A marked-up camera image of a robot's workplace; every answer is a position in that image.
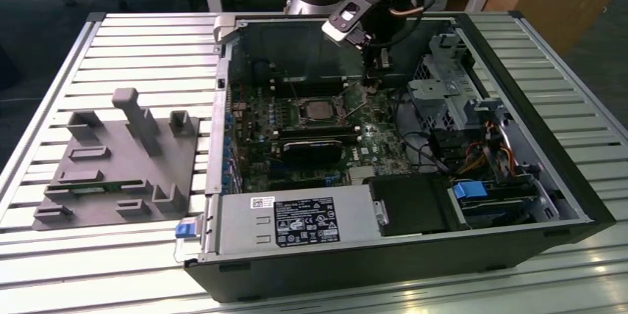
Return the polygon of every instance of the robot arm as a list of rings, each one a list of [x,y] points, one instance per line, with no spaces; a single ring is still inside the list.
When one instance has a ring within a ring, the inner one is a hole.
[[[389,70],[388,50],[416,29],[422,12],[436,0],[290,0],[290,14],[329,14],[322,32],[362,53],[364,83],[373,84]],[[408,16],[417,19],[405,26]]]

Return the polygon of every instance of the motherboard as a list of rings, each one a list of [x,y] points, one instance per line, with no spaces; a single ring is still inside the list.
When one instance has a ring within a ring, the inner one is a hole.
[[[232,87],[242,192],[360,185],[405,174],[410,162],[392,120],[394,92],[336,77],[276,75]]]

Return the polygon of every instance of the metal bracket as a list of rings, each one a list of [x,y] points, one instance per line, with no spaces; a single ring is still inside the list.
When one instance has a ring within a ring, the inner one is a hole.
[[[236,36],[236,16],[220,15],[213,22],[213,39],[216,44],[225,44]]]
[[[444,99],[460,94],[452,82],[436,79],[412,80],[408,82],[408,87],[416,99]]]
[[[388,213],[385,212],[384,200],[373,201],[374,218],[380,226],[385,226],[389,223]]]
[[[213,97],[212,132],[209,137],[209,158],[206,161],[205,195],[221,192],[222,150],[225,143],[225,99],[226,92],[218,91]]]

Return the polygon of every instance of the circuit board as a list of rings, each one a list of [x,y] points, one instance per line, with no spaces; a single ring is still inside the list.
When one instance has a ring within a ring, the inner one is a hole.
[[[261,87],[234,90],[242,192],[354,185],[362,181],[356,178],[358,174],[410,172],[392,123],[390,92],[368,92],[358,79],[348,79],[336,96],[277,98],[273,94],[270,88]],[[332,163],[286,165],[282,160],[286,146],[308,143],[308,139],[277,141],[277,131],[289,133],[320,127],[349,129],[357,138],[350,143],[329,138],[341,146],[340,158]]]

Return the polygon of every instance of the white sticker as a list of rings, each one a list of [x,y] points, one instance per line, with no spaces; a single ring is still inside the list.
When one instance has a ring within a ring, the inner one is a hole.
[[[250,209],[264,209],[272,207],[274,196],[265,196],[262,198],[250,198]]]

